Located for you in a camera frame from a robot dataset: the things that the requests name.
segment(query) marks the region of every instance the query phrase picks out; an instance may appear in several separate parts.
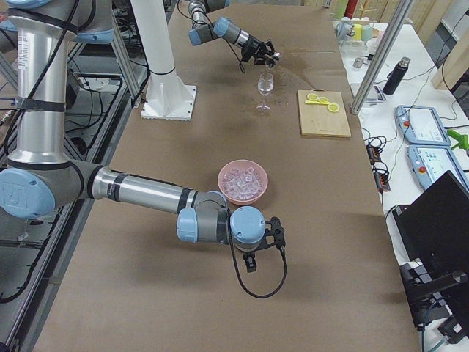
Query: wine glass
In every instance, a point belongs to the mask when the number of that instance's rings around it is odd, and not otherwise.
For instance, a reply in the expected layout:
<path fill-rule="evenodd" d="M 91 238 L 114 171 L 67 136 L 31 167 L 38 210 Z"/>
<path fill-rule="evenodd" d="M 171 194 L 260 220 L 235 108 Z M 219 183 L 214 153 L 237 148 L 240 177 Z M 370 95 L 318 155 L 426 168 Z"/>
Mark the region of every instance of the wine glass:
<path fill-rule="evenodd" d="M 269 72 L 263 72 L 259 76 L 257 82 L 257 90 L 262 95 L 262 103 L 257 106 L 259 111 L 268 111 L 270 110 L 269 105 L 265 102 L 265 97 L 267 97 L 273 91 L 273 74 Z"/>

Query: cutting board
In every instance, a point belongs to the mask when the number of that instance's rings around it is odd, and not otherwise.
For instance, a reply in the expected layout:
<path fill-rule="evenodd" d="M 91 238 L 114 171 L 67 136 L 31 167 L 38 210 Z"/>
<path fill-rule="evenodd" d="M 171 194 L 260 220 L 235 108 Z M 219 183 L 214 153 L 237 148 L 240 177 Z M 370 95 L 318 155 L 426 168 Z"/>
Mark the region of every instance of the cutting board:
<path fill-rule="evenodd" d="M 350 127 L 345 114 L 344 101 L 340 92 L 314 92 L 320 97 L 338 103 L 338 112 L 328 111 L 326 105 L 306 105 L 311 90 L 298 90 L 301 134 L 303 136 L 350 137 Z"/>

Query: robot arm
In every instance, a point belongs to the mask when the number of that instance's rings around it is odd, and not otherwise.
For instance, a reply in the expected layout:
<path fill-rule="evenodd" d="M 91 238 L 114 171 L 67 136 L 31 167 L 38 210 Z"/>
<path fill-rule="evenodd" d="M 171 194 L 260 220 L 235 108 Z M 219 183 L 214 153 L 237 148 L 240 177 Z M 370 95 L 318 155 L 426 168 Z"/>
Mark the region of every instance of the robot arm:
<path fill-rule="evenodd" d="M 230 214 L 218 192 L 195 191 L 70 160 L 63 147 L 67 44 L 71 40 L 110 42 L 111 1 L 7 2 L 20 38 L 19 110 L 17 147 L 8 155 L 8 169 L 0 172 L 3 209 L 18 218 L 35 219 L 77 199 L 105 197 L 177 213 L 177 234 L 182 241 L 229 244 L 232 251 L 236 246 L 244 253 L 248 271 L 255 271 L 255 251 L 275 245 L 284 259 L 280 221 L 265 221 L 256 208 L 242 207 Z M 270 236 L 274 242 L 267 244 Z"/>
<path fill-rule="evenodd" d="M 253 57 L 255 65 L 273 67 L 280 60 L 280 53 L 275 51 L 270 40 L 262 42 L 236 26 L 228 18 L 220 17 L 215 25 L 208 19 L 207 13 L 228 5 L 229 0 L 190 1 L 189 15 L 193 24 L 189 31 L 189 39 L 192 45 L 201 45 L 221 37 L 228 43 L 241 48 L 241 61 L 248 62 Z"/>

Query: water bottle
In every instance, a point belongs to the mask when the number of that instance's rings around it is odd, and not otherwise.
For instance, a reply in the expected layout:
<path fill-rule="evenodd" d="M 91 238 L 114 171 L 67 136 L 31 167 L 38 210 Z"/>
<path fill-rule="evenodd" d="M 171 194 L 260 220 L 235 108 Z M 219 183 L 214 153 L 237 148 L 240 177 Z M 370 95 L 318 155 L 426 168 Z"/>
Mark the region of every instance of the water bottle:
<path fill-rule="evenodd" d="M 409 69 L 409 62 L 410 59 L 404 56 L 401 61 L 399 61 L 394 68 L 393 72 L 391 72 L 388 76 L 388 81 L 383 88 L 384 94 L 392 95 L 396 91 L 397 86 L 401 83 L 402 78 L 404 77 L 405 73 Z"/>

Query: brown table surface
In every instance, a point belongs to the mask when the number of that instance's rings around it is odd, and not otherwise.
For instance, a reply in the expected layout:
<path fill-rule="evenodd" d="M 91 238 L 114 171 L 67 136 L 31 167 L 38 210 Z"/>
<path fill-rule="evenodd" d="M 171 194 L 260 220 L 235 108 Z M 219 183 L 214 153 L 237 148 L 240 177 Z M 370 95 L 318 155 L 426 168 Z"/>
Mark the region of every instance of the brown table surface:
<path fill-rule="evenodd" d="M 175 13 L 178 74 L 199 88 L 193 118 L 143 120 L 135 111 L 111 166 L 206 191 L 228 161 L 259 162 L 270 182 L 256 206 L 286 229 L 284 288 L 252 298 L 227 246 L 180 242 L 175 215 L 101 200 L 35 350 L 417 351 L 357 118 L 349 116 L 351 139 L 300 136 L 298 89 L 339 90 L 351 101 L 327 12 L 234 4 L 211 18 L 219 15 L 283 54 L 271 113 L 255 110 L 264 68 L 250 62 L 240 73 L 223 40 L 192 47 L 191 25 Z M 256 258 L 258 271 L 243 277 L 266 293 L 281 258 L 273 249 Z"/>

